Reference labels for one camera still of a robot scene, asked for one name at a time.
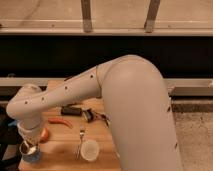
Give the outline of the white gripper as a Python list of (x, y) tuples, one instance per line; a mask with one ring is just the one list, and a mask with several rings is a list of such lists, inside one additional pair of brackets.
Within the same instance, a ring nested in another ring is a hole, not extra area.
[(40, 141), (43, 127), (43, 121), (28, 122), (27, 120), (24, 120), (17, 123), (18, 132), (25, 140), (24, 145), (27, 154), (32, 154), (34, 152), (34, 146), (32, 144), (37, 144)]

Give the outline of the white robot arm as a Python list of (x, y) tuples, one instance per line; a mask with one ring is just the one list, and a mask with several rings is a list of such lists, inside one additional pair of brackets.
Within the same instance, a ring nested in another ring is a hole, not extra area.
[(103, 100), (121, 171), (183, 171), (167, 87), (140, 56), (99, 64), (46, 91), (26, 84), (6, 111), (23, 139), (35, 144), (43, 111), (90, 98)]

